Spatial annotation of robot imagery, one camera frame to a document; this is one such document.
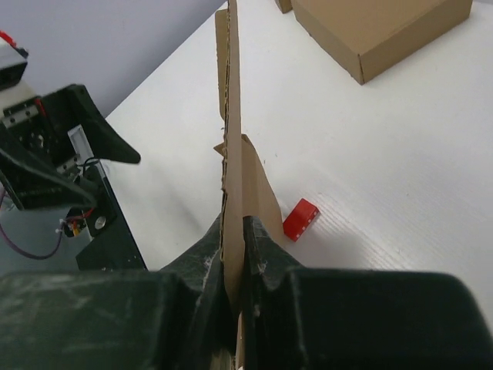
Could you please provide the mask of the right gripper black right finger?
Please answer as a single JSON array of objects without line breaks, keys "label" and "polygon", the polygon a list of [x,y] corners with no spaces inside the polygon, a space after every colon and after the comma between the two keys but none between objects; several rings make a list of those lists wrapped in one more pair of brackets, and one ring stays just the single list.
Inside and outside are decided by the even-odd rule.
[{"label": "right gripper black right finger", "polygon": [[490,369],[492,336],[450,274],[308,268],[243,220],[246,369]]}]

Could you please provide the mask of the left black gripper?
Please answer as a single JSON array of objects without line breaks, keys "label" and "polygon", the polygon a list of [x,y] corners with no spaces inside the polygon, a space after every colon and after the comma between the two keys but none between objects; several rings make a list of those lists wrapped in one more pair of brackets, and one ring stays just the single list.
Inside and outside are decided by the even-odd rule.
[{"label": "left black gripper", "polygon": [[4,113],[1,183],[19,210],[94,207],[96,186],[82,179],[82,165],[92,154],[140,163],[140,154],[108,124],[84,85],[68,85]]}]

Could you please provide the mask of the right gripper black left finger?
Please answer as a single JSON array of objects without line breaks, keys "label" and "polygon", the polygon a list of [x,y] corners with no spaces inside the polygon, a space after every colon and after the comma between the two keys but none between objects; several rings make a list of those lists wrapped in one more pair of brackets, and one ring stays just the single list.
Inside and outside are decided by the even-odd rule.
[{"label": "right gripper black left finger", "polygon": [[1,279],[3,369],[231,369],[220,222],[159,271]]}]

